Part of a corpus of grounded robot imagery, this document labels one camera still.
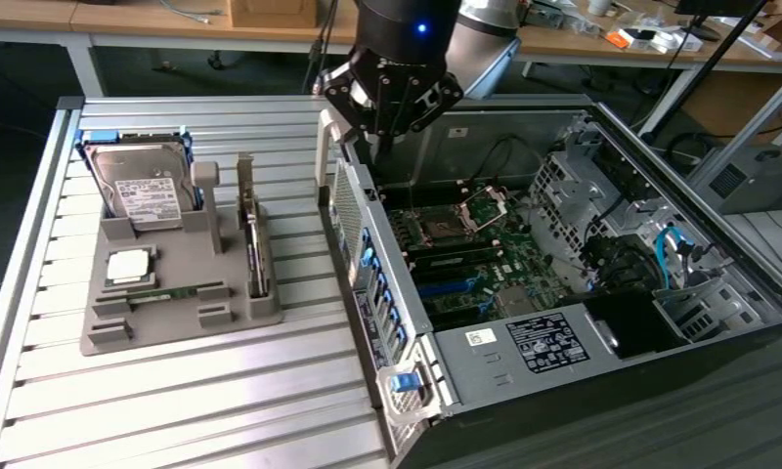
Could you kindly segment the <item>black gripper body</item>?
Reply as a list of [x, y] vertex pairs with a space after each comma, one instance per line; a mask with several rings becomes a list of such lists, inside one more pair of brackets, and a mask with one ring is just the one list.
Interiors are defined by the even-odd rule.
[[458, 1], [361, 1], [350, 69], [359, 81], [385, 68], [410, 72], [425, 81], [447, 71], [445, 55], [454, 32]]

